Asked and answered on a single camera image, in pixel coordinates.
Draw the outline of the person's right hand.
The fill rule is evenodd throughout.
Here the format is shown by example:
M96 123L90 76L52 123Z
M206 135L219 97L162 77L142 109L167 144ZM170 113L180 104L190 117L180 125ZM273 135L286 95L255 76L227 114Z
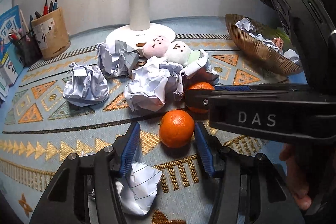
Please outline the person's right hand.
M294 147L284 144L279 159L286 162L286 184L298 207L306 211L310 208L312 200L308 196L309 186L302 168L295 157Z

